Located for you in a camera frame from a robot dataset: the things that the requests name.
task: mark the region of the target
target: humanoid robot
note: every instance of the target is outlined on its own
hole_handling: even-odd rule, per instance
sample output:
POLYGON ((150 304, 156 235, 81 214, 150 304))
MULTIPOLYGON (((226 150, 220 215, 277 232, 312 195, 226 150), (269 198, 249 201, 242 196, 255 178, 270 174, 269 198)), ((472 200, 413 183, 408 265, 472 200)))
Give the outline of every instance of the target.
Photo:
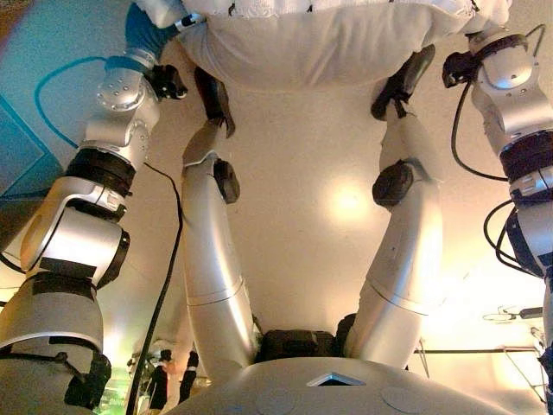
MULTIPOLYGON (((159 119, 158 96, 182 93, 153 87, 156 62, 168 39, 200 20, 186 14, 166 26, 155 2, 146 11, 131 6, 125 54, 107 61, 98 112, 22 243, 26 280, 0 314, 2 413, 91 413, 110 377, 96 290, 124 261, 130 238, 117 222, 159 119), (49 387, 29 388, 37 382, 49 387)), ((440 173, 407 102, 432 54, 432 47, 414 54, 372 108, 388 124, 373 197, 391 220, 359 310, 340 323, 336 339, 301 330, 261 338, 226 220, 238 181, 213 150, 224 121, 232 132, 232 119, 221 84, 208 76, 198 82, 209 119, 183 155, 184 254, 194 343, 214 385, 171 413, 506 413, 404 371, 432 305, 442 249, 440 173), (220 111, 210 112, 214 105, 220 111)), ((524 36, 493 27, 469 36, 469 52, 446 68, 447 85, 474 85, 517 207, 510 241, 522 266, 545 281, 550 345, 553 109, 538 87, 536 58, 524 36)))

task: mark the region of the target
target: silver robot limb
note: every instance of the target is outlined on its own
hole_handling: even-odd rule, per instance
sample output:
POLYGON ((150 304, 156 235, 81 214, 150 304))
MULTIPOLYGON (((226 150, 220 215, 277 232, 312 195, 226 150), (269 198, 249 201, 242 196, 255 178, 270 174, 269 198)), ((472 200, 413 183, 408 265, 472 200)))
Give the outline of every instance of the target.
POLYGON ((439 168, 428 133, 412 112, 400 118, 392 101, 386 119, 373 196, 390 209, 391 218, 366 275, 344 355, 404 368, 423 317, 439 302, 433 294, 442 255, 442 210, 434 178, 439 168), (390 180, 406 181, 402 195, 390 192, 390 180), (378 189, 380 182, 385 191, 378 189))
POLYGON ((184 156, 185 278, 194 343, 207 375, 228 380, 255 360, 258 341, 226 204, 238 199, 230 164, 213 150, 220 120, 206 121, 184 156))

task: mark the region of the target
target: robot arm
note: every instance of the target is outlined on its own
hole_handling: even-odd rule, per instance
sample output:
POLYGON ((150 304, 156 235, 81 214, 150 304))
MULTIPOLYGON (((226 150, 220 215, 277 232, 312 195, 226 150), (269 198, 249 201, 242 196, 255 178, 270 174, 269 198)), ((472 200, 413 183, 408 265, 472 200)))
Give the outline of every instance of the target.
MULTIPOLYGON (((470 36, 470 51, 452 54, 444 65, 447 87, 472 81, 473 103, 484 118, 488 141, 499 156, 515 205, 505 224, 515 257, 543 278, 543 323, 553 342, 553 108, 538 85, 537 51, 526 37, 495 27, 470 36)), ((553 353, 541 362, 553 387, 553 353)), ((548 393, 553 413, 551 392, 548 393)))
POLYGON ((194 19, 158 29, 130 7, 127 49, 108 59, 85 138, 22 242, 26 280, 0 315, 1 413, 90 413, 99 403, 111 365, 96 291, 117 277, 129 247, 118 221, 159 119, 158 96, 186 93, 175 71, 155 64, 194 19))

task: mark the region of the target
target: black clothing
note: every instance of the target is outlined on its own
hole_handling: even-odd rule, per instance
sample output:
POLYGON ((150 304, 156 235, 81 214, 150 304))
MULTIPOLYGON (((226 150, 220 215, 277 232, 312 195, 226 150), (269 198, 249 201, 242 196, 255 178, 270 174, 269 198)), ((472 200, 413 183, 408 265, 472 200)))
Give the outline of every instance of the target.
POLYGON ((163 370, 163 366, 156 367, 150 378, 149 408, 163 409, 167 403, 167 373, 163 370))
POLYGON ((190 357, 188 357, 187 370, 182 376, 181 388, 180 388, 180 397, 179 404, 190 397, 190 390, 196 379, 196 368, 200 363, 198 354, 194 351, 190 352, 190 357))

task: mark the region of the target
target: black bracket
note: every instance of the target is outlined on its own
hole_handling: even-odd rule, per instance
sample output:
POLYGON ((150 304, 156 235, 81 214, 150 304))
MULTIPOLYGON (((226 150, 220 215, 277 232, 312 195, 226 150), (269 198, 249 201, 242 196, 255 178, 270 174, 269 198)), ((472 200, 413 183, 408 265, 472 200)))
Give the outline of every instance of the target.
POLYGON ((183 99, 187 96, 188 88, 182 83, 179 71, 172 65, 154 66, 146 73, 146 79, 159 99, 183 99))
POLYGON ((480 67, 480 63, 485 58, 502 49, 515 48, 520 45, 524 46, 525 49, 528 48, 528 41, 525 36, 508 35, 486 45, 475 55, 472 55, 470 52, 465 52, 464 54, 455 52, 451 54, 443 64, 443 85, 446 88, 450 88, 470 81, 474 78, 476 71, 480 67))

